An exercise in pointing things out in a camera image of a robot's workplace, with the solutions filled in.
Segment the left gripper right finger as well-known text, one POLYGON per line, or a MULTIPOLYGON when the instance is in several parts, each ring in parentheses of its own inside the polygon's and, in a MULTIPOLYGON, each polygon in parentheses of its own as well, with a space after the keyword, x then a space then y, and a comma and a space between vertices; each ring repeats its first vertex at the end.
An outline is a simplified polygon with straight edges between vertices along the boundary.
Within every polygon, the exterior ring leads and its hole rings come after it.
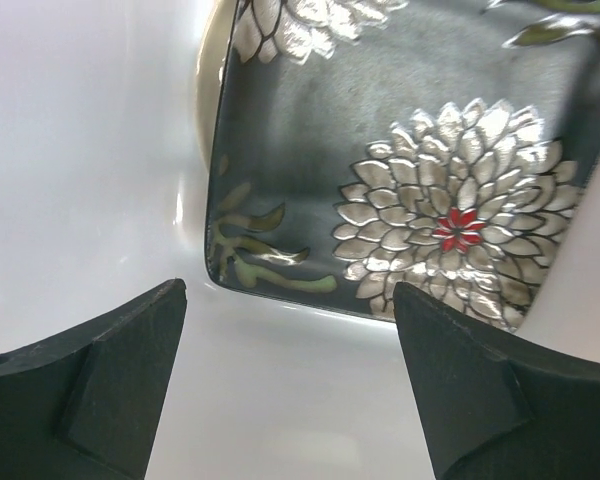
POLYGON ((600 479, 600 363, 399 283, 399 340, 438 479, 600 479))

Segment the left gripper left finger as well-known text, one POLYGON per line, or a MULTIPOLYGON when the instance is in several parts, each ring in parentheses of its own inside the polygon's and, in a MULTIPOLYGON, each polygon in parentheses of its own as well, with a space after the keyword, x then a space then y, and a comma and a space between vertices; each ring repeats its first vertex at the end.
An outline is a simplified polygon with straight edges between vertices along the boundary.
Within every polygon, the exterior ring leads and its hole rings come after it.
POLYGON ((144 478, 186 307, 172 279, 0 354, 0 479, 144 478))

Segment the black square floral plate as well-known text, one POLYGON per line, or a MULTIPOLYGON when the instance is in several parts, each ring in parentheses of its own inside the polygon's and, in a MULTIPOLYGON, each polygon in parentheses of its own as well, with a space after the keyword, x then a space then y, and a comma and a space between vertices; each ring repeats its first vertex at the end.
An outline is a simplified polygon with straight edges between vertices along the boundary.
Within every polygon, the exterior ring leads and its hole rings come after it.
POLYGON ((211 152, 218 285, 524 322, 600 157, 600 1, 241 1, 211 152))

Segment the pink and cream round plate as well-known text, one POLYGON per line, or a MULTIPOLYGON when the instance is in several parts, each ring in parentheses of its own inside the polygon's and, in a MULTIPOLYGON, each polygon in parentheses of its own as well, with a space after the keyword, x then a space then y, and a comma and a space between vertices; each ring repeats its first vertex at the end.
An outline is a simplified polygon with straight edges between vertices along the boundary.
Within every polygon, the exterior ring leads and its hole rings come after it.
POLYGON ((209 169, 224 67, 238 2, 214 1, 200 40, 194 76, 193 118, 201 158, 209 169))

